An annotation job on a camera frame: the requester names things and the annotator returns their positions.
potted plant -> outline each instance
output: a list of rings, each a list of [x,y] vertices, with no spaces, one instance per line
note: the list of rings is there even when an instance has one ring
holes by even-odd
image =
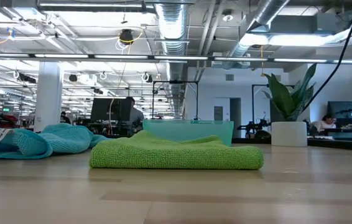
[[[305,122],[298,122],[298,116],[303,112],[305,105],[313,96],[314,85],[308,87],[314,76],[317,64],[308,68],[302,81],[298,81],[292,91],[278,82],[274,74],[266,75],[269,81],[271,95],[264,94],[277,108],[284,121],[271,123],[271,144],[273,146],[307,146],[307,127]]]

wooden floor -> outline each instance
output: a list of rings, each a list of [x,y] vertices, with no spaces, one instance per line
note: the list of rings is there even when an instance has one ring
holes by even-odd
[[[0,160],[0,223],[352,224],[352,151],[260,147],[258,171],[90,169],[90,152]]]

green microfiber towel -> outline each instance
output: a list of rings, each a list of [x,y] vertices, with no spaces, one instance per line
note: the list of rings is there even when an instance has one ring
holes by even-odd
[[[216,136],[174,142],[141,131],[131,138],[98,143],[91,152],[90,166],[127,169],[256,170],[263,166],[263,154],[253,146],[226,146]]]

person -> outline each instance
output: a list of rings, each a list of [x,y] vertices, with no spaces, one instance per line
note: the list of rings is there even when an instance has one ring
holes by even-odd
[[[336,128],[335,120],[330,114],[325,115],[321,121],[314,122],[314,126],[319,133],[328,128]]]
[[[71,124],[70,118],[67,118],[66,116],[67,114],[65,113],[65,111],[63,111],[60,115],[60,123],[68,123]]]
[[[127,125],[129,126],[127,133],[129,135],[133,135],[134,133],[143,129],[140,122],[143,121],[144,115],[143,112],[134,107],[135,101],[133,97],[128,96],[126,99],[132,102],[131,115],[129,117],[129,121],[127,122]]]

white planter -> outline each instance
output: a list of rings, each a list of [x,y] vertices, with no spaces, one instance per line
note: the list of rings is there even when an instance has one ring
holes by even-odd
[[[305,122],[271,123],[271,144],[273,146],[307,146],[307,127]]]

